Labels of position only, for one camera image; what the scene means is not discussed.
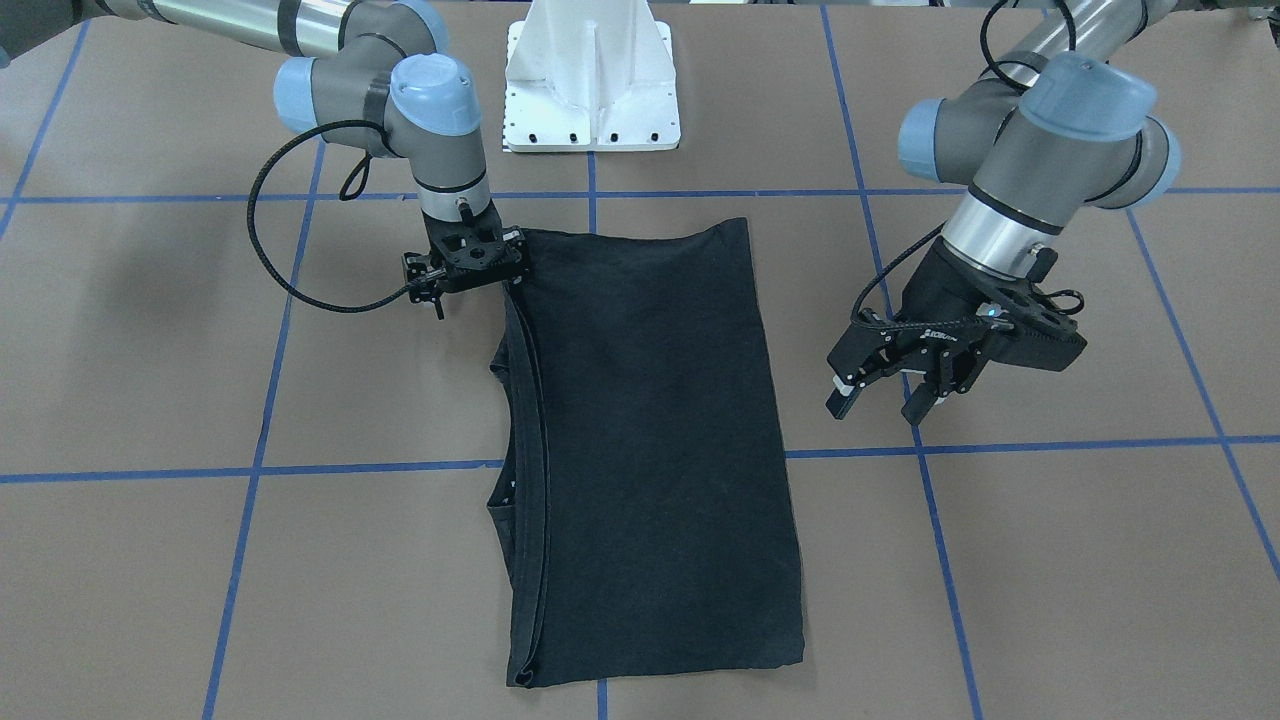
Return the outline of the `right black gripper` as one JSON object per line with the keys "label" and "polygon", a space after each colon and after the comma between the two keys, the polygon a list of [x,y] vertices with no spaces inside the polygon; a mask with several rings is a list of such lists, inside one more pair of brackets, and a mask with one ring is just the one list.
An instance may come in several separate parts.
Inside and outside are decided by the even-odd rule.
{"label": "right black gripper", "polygon": [[485,284],[515,281],[529,273],[529,245],[518,227],[503,227],[494,205],[468,222],[425,217],[431,268],[439,293],[460,293]]}

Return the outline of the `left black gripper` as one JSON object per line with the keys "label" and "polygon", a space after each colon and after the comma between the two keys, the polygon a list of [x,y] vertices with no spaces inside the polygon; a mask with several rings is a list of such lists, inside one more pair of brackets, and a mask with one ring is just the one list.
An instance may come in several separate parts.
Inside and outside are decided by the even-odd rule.
{"label": "left black gripper", "polygon": [[[897,313],[867,307],[881,281],[920,249],[925,255],[902,290]],[[923,373],[901,410],[911,427],[951,395],[968,393],[986,369],[986,352],[969,350],[991,331],[978,314],[984,301],[978,273],[951,255],[943,241],[920,240],[873,278],[827,356],[835,387],[826,400],[831,416],[844,420],[868,386],[904,370]]]}

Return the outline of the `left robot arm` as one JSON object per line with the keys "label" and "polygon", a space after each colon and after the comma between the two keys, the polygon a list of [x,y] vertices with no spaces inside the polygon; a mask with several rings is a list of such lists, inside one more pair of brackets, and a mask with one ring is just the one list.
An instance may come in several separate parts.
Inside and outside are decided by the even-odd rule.
{"label": "left robot arm", "polygon": [[1085,348],[1074,305],[1042,283],[1055,241],[1083,208],[1125,209],[1161,196],[1181,149],[1152,110],[1156,88],[1110,64],[1126,42],[1175,10],[1172,1],[1061,1],[1014,49],[995,55],[965,92],[905,115],[899,161],[909,174],[964,187],[954,214],[914,245],[922,260],[895,311],[858,295],[829,351],[827,409],[849,414],[876,380],[919,375],[902,406],[918,425],[966,393],[992,363],[1062,372]]}

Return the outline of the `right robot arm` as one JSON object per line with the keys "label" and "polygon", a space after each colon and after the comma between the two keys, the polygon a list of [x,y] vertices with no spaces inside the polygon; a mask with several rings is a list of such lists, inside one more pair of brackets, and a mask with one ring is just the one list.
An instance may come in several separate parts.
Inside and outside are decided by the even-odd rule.
{"label": "right robot arm", "polygon": [[417,301],[529,270],[492,199],[471,70],[426,1],[74,1],[70,18],[151,19],[279,51],[273,100],[297,138],[408,163],[430,249],[406,263]]}

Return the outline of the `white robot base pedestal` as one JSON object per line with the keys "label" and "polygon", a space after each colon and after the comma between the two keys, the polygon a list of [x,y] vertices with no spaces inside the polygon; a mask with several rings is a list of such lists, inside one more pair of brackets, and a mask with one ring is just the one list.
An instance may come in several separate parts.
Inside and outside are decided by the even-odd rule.
{"label": "white robot base pedestal", "polygon": [[646,1],[534,1],[509,24],[509,152],[652,152],[680,146],[671,27]]}

